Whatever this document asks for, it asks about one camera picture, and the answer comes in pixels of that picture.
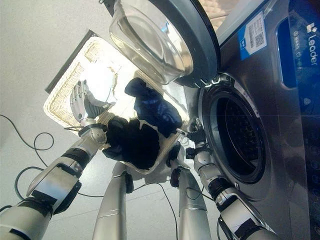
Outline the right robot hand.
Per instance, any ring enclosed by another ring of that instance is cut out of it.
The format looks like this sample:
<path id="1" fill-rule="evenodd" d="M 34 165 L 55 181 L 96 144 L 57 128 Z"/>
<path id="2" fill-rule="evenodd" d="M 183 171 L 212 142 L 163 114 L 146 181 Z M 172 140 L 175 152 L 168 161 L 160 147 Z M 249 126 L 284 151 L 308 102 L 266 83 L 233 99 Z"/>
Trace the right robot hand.
<path id="1" fill-rule="evenodd" d="M 202 122 L 199 118 L 196 118 L 191 124 L 190 127 L 193 131 L 184 131 L 180 128 L 177 128 L 176 131 L 184 137 L 187 137 L 189 140 L 194 142 L 196 148 L 201 148 L 206 144 L 206 133 L 203 128 Z"/>

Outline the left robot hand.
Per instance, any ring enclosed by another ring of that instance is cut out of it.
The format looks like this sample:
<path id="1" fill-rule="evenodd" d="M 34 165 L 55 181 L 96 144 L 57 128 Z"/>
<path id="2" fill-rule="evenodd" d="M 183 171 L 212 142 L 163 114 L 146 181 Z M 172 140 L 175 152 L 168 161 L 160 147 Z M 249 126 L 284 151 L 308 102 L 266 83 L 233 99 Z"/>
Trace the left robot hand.
<path id="1" fill-rule="evenodd" d="M 117 102 L 111 87 L 96 89 L 86 79 L 74 85 L 69 99 L 72 114 L 82 127 L 96 124 L 96 118 Z"/>

